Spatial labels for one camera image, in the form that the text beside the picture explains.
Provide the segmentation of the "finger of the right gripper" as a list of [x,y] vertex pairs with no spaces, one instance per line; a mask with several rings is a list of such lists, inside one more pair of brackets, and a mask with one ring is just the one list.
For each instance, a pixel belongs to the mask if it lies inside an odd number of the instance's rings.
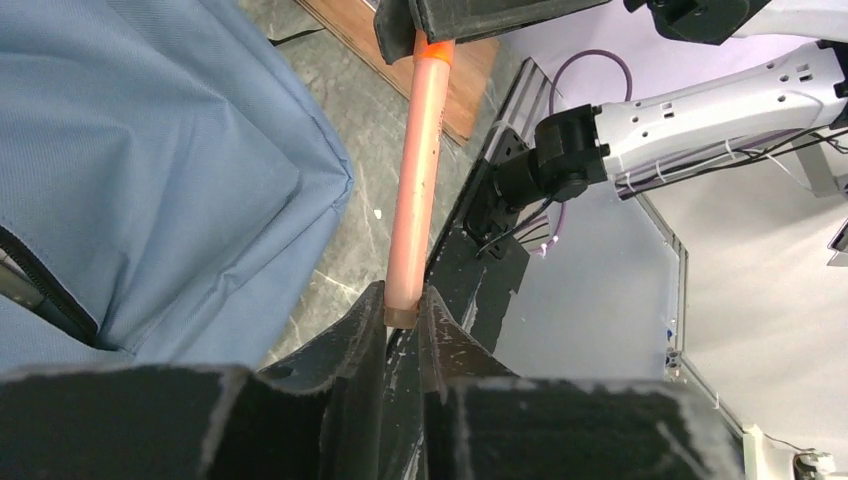
[[383,60],[413,54],[416,34],[432,43],[483,40],[599,6],[597,0],[386,0],[373,28]]

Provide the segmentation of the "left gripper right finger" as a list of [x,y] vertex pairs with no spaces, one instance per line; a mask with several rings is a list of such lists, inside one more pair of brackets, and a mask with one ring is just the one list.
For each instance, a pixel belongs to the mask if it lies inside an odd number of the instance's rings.
[[739,445],[698,393],[655,381],[526,378],[454,320],[418,313],[431,479],[741,479]]

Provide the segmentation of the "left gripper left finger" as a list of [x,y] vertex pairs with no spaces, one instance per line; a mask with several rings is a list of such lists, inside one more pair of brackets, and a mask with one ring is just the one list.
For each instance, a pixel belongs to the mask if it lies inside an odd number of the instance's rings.
[[373,479],[384,285],[262,370],[30,368],[1,378],[5,479]]

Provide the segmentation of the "blue grey backpack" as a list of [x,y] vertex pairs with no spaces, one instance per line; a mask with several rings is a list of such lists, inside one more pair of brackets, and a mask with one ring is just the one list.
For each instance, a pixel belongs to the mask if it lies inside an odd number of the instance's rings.
[[1,367],[260,364],[353,169],[233,1],[1,5]]

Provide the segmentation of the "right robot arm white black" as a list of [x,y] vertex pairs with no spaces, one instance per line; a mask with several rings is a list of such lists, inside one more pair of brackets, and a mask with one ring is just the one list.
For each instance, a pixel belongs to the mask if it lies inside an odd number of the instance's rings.
[[843,1],[629,1],[664,38],[720,45],[733,37],[800,36],[761,65],[651,98],[555,113],[534,147],[497,166],[487,194],[512,210],[564,202],[612,181],[621,198],[706,172],[737,148],[847,125]]

